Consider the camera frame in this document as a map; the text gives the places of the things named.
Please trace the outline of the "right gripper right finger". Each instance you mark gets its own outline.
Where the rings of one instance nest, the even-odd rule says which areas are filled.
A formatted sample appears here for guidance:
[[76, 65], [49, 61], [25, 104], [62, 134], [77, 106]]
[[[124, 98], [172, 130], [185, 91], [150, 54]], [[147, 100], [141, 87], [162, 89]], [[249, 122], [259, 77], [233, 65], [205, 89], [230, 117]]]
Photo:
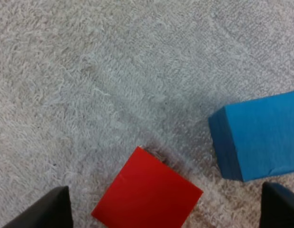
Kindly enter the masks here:
[[275, 182], [262, 185], [261, 228], [294, 228], [294, 193]]

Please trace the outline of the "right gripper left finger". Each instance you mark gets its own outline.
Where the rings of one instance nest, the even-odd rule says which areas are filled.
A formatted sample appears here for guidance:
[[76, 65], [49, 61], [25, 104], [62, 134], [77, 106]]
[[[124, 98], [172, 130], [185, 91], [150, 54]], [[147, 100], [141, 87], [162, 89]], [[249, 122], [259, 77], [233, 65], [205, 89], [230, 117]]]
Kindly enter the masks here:
[[55, 187], [7, 223], [5, 228], [71, 228], [69, 187]]

